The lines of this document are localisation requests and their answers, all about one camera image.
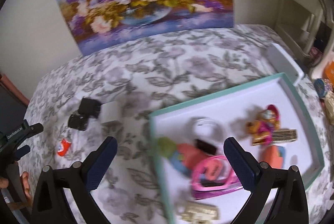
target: orange toy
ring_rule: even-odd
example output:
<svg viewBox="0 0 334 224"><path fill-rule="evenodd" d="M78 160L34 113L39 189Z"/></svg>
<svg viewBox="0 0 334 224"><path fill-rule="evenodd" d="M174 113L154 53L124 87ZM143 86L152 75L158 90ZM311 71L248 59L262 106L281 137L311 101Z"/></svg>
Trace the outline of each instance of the orange toy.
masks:
<svg viewBox="0 0 334 224"><path fill-rule="evenodd" d="M283 157L278 146L272 145L266 148L262 158L262 161L267 162L274 169L281 169L283 167Z"/></svg>

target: red can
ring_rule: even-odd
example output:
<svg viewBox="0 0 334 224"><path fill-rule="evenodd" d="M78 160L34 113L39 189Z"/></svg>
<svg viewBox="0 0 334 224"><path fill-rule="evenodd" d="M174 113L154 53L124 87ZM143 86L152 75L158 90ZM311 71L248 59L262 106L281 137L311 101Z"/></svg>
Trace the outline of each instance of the red can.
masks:
<svg viewBox="0 0 334 224"><path fill-rule="evenodd" d="M64 156L67 153L68 149L71 147L71 144L72 144L71 139L69 139L68 137L63 138L58 147L57 154L59 156Z"/></svg>

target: bed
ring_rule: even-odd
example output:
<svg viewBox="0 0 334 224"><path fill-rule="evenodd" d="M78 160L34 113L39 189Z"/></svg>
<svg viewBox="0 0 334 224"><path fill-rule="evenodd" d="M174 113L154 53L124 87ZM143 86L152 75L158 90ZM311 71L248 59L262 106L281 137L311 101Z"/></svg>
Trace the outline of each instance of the bed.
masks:
<svg viewBox="0 0 334 224"><path fill-rule="evenodd" d="M106 136L119 143L118 154L92 196L111 223L167 223L149 148L148 114L192 98L275 73L265 57L271 43L290 50L263 25L198 29L150 36L78 57L44 76L28 106L29 124L44 132L26 141L31 153L20 160L34 193L43 166L69 167L83 161ZM324 216L330 196L331 135L308 77L297 90L316 126L325 167L307 190L310 223ZM67 127L82 97L124 106L123 125L102 127L91 119L85 132ZM64 157L56 154L63 137L72 139ZM67 197L78 223L85 223Z"/></svg>

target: white furniture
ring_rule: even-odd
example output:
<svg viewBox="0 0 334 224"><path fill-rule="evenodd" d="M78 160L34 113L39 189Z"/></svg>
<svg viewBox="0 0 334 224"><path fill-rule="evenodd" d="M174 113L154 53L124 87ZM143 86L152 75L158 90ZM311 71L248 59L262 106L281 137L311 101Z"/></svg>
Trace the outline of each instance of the white furniture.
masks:
<svg viewBox="0 0 334 224"><path fill-rule="evenodd" d="M286 14L288 14L285 7L287 0L281 0L275 31L291 48L296 58L301 60L305 65L308 65L310 62L309 52L313 46L321 21L325 22L325 14L327 16L327 26L333 28L332 0L323 0L327 12L323 11L319 0L293 1L309 12L307 21L300 26L291 20L287 20L285 18ZM332 51L333 47L334 33L332 32L320 63L309 72L312 79L322 77L322 72L326 64L334 58L334 52Z"/></svg>

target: human hand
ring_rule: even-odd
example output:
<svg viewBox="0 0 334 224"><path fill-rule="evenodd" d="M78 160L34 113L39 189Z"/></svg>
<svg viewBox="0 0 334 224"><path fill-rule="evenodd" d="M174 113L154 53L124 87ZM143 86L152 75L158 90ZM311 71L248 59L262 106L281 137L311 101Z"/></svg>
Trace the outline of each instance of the human hand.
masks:
<svg viewBox="0 0 334 224"><path fill-rule="evenodd" d="M8 187L8 180L0 176L0 189Z"/></svg>

